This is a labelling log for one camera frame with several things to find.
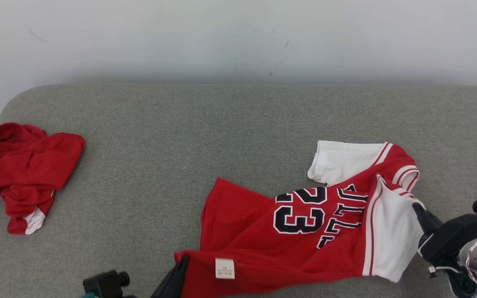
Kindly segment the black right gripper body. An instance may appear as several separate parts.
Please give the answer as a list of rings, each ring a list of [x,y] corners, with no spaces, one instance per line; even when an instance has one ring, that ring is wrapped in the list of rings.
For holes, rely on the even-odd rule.
[[[433,234],[423,234],[419,255],[436,266],[455,266],[462,247],[477,239],[477,214],[464,214],[451,219]]]

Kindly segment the grey fabric sofa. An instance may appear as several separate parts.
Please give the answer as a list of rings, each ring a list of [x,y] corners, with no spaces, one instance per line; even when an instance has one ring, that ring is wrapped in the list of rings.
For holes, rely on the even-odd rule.
[[[400,145],[443,221],[477,200],[477,87],[52,85],[15,96],[6,122],[86,144],[37,232],[9,234],[0,198],[0,298],[78,298],[111,269],[148,298],[174,252],[198,247],[217,177],[269,197],[314,187],[318,140]]]

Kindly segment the red white number 23 jersey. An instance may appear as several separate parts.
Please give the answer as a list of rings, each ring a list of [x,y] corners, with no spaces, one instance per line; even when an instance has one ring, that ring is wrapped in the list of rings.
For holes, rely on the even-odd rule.
[[[378,276],[398,282],[422,229],[411,190],[420,172],[392,143],[318,141],[307,175],[320,187],[274,198],[218,178],[201,212],[199,250],[181,298],[221,298]]]

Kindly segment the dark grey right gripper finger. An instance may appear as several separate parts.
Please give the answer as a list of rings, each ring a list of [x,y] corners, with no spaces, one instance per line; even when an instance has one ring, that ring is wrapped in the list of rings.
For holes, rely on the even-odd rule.
[[[422,227],[423,234],[433,234],[443,225],[443,222],[432,212],[426,210],[422,204],[414,202],[412,208],[417,215],[417,220]]]

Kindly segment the red shorts with white stripe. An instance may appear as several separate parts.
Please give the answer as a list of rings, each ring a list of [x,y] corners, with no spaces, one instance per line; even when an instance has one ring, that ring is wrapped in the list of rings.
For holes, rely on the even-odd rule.
[[[0,197],[10,234],[40,229],[81,158],[85,139],[72,133],[46,134],[32,125],[0,125]]]

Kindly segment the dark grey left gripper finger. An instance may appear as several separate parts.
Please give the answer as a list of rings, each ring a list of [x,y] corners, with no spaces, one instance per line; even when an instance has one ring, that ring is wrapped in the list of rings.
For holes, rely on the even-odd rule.
[[[189,261],[188,255],[183,256],[167,273],[151,298],[181,298]]]

